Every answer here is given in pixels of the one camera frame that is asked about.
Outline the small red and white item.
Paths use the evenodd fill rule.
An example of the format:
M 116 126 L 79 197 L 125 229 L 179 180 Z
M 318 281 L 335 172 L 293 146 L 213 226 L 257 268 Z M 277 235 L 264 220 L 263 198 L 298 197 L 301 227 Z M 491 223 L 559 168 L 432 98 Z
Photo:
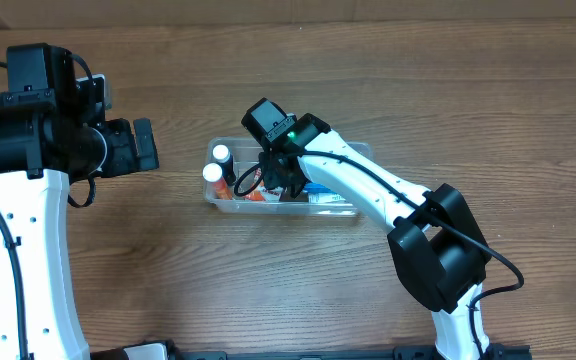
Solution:
M 283 192 L 284 189 L 282 187 L 267 189 L 264 186 L 264 182 L 261 181 L 259 185 L 252 192 L 245 195 L 244 198 L 248 201 L 278 202 Z

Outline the white and blue box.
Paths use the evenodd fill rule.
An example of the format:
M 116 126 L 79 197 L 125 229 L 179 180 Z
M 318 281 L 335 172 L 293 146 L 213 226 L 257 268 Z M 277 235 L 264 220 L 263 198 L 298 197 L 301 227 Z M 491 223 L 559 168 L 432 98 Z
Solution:
M 311 204 L 338 204 L 347 200 L 337 193 L 309 193 L 308 201 Z

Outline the dark bottle with white cap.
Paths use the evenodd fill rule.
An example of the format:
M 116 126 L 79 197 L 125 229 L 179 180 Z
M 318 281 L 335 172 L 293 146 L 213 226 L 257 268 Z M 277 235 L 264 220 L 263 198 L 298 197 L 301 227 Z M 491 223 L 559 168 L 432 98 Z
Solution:
M 228 186 L 233 186 L 237 181 L 234 171 L 234 157 L 229 148 L 223 144 L 216 145 L 212 150 L 212 156 L 222 169 L 222 176 Z

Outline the orange tube with white cap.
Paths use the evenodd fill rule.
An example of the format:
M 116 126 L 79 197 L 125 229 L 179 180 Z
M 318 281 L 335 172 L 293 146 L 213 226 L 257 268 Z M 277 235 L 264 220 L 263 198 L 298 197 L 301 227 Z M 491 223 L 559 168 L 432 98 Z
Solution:
M 209 163 L 202 170 L 204 180 L 212 186 L 216 196 L 222 200 L 232 200 L 232 192 L 225 181 L 223 170 L 217 163 Z

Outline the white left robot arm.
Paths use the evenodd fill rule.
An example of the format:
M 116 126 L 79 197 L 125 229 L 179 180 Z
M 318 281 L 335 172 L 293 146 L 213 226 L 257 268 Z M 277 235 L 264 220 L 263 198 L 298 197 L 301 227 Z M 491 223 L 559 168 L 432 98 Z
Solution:
M 12 46 L 0 93 L 0 359 L 89 359 L 77 315 L 72 184 L 154 170 L 148 119 L 107 120 L 103 75 L 46 43 Z

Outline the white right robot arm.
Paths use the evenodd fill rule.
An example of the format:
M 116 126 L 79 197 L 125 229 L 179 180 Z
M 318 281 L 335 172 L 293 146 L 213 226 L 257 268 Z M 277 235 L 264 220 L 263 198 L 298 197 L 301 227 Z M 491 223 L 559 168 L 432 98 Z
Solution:
M 307 184 L 340 195 L 387 235 L 400 283 L 431 311 L 435 351 L 444 359 L 483 359 L 490 345 L 477 310 L 486 241 L 464 197 L 444 184 L 434 191 L 403 180 L 354 150 L 316 116 L 284 112 L 263 98 L 243 127 L 261 146 L 256 185 L 290 197 Z

